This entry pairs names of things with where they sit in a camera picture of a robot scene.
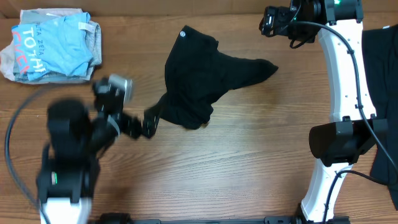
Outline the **black t-shirt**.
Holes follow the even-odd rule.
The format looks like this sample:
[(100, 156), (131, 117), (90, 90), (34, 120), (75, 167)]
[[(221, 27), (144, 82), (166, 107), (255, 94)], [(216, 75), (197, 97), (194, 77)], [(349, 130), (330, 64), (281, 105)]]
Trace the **black t-shirt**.
[(228, 91), (261, 83), (277, 70), (268, 60), (223, 54), (214, 37), (184, 26), (165, 63), (167, 91), (160, 117), (198, 129), (210, 121), (212, 104)]

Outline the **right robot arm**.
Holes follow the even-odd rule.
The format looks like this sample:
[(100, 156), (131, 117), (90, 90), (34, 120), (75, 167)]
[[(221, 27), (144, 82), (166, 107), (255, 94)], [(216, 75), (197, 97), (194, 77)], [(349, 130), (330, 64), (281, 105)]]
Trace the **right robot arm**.
[(360, 1), (292, 1), (268, 6), (261, 34), (290, 39), (296, 49), (318, 41), (323, 49), (330, 87), (327, 124), (313, 127), (309, 146), (315, 166), (296, 215), (266, 217), (266, 223), (348, 223), (336, 217), (334, 206), (345, 177), (359, 157), (380, 146), (387, 121), (377, 117), (363, 62), (363, 7)]

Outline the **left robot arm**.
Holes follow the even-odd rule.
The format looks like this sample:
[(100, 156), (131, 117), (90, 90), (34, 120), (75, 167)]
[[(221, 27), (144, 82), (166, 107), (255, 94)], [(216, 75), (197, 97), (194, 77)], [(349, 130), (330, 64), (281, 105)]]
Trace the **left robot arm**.
[(95, 119), (78, 98), (61, 98), (47, 109), (50, 144), (36, 178), (41, 223), (88, 223), (100, 158), (121, 134), (150, 139), (159, 122), (123, 111), (132, 98), (132, 80), (111, 75), (93, 83)]

